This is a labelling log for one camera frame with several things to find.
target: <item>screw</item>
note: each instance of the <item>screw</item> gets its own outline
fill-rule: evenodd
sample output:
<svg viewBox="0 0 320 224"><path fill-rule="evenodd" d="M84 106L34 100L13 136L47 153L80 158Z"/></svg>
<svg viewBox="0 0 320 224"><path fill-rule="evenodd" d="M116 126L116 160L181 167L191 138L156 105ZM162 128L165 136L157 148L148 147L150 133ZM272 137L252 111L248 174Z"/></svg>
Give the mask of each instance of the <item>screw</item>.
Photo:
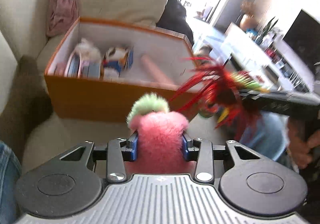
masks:
<svg viewBox="0 0 320 224"><path fill-rule="evenodd" d="M124 179L124 174L119 172L110 173L108 176L112 181L121 181Z"/></svg>
<svg viewBox="0 0 320 224"><path fill-rule="evenodd" d="M199 181L210 181L212 179L212 175L208 172L200 172L197 174L196 178Z"/></svg>

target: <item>colorful toy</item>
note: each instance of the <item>colorful toy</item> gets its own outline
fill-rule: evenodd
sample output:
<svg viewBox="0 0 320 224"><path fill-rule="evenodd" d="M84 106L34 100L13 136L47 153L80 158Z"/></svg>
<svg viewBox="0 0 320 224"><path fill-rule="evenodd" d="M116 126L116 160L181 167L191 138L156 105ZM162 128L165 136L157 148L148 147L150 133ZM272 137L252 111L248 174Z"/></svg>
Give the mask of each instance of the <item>colorful toy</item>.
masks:
<svg viewBox="0 0 320 224"><path fill-rule="evenodd" d="M128 70L133 63L133 50L129 47L111 47L104 55L102 65L118 71Z"/></svg>
<svg viewBox="0 0 320 224"><path fill-rule="evenodd" d="M223 65L218 64L209 57L191 59L205 60L209 61L209 63L204 63L195 68L195 74L176 91L172 99L177 98L180 94L199 83L203 84L203 88L179 111L191 109L194 104L197 104L199 113L208 117L209 114L217 112L218 106L223 106L225 110L218 119L217 127L223 124L231 124L233 119L237 117L239 121L235 136L236 140L240 139L248 126L254 129L256 121L260 118L259 109L252 105L246 105L239 95L239 90L249 89L260 92L268 92L268 90L262 88L248 72L229 73L224 69Z"/></svg>
<svg viewBox="0 0 320 224"><path fill-rule="evenodd" d="M138 132L138 158L127 162L130 173L179 174L194 169L181 151L182 133L188 120L178 112L170 112L167 101L154 93L145 94L132 107L127 124Z"/></svg>

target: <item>pink fur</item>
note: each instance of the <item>pink fur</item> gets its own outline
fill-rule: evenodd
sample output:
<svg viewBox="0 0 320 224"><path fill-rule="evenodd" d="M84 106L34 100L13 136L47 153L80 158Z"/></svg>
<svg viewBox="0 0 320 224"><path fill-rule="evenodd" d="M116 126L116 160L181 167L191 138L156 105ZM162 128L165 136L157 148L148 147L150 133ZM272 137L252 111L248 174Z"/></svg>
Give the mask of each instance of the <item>pink fur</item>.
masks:
<svg viewBox="0 0 320 224"><path fill-rule="evenodd" d="M144 174L191 172L194 163L186 162L181 152L181 134L188 126L188 120L177 112L135 116L129 127L138 131L138 158L126 163L127 170Z"/></svg>

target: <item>open box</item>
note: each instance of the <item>open box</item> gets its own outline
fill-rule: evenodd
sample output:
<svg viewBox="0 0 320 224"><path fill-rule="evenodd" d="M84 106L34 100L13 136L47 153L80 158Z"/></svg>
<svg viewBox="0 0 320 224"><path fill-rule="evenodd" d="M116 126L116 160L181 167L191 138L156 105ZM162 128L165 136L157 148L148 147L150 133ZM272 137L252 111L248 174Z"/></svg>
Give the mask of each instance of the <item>open box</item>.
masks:
<svg viewBox="0 0 320 224"><path fill-rule="evenodd" d="M133 46L133 64L119 78L87 79L54 74L57 64L67 63L81 38L92 41L102 56L109 47ZM141 65L143 54L176 85L154 82ZM44 72L54 111L62 118L92 121L125 122L133 103L144 93L158 93L169 100L179 85L193 72L195 64L184 58L192 56L191 45L185 35L172 31L138 27L117 21L79 18L69 29ZM177 110L194 96L186 92L170 102L171 111ZM195 113L184 114L189 120Z"/></svg>

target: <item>pink plush toy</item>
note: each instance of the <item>pink plush toy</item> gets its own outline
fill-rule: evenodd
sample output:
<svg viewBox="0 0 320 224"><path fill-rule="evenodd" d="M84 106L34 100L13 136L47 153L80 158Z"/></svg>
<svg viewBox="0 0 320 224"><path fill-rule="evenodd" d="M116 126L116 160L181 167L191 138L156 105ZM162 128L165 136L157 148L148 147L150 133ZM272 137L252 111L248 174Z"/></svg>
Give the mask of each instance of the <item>pink plush toy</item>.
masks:
<svg viewBox="0 0 320 224"><path fill-rule="evenodd" d="M182 133L189 122L182 114L169 112L165 99L145 94L134 103L127 123L138 132L138 158L126 163L128 172L179 174L194 170L194 162L186 162L181 151Z"/></svg>

